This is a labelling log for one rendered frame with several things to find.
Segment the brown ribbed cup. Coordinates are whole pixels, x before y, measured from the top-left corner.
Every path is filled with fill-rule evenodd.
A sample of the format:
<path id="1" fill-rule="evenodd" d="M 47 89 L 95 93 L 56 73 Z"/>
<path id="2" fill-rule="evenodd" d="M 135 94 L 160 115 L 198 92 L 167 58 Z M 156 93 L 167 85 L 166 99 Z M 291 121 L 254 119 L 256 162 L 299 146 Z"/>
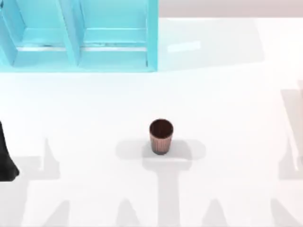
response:
<path id="1" fill-rule="evenodd" d="M 165 155 L 169 152 L 173 132 L 173 124 L 166 119 L 159 118 L 150 124 L 149 134 L 153 153 Z"/>

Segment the light blue rack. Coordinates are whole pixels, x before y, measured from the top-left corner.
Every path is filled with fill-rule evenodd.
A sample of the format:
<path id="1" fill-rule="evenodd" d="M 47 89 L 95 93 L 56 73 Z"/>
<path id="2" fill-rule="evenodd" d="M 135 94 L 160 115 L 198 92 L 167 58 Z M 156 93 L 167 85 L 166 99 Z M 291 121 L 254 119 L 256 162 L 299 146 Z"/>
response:
<path id="1" fill-rule="evenodd" d="M 0 0 L 0 72 L 158 69 L 159 0 Z"/>

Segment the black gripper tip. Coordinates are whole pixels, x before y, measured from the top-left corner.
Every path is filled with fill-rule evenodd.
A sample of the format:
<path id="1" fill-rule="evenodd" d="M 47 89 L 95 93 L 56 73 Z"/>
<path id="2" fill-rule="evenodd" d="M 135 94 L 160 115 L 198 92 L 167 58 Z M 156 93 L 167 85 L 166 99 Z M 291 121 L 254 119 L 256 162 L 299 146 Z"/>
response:
<path id="1" fill-rule="evenodd" d="M 11 182 L 19 176 L 19 169 L 9 155 L 2 123 L 0 121 L 0 182 Z"/>

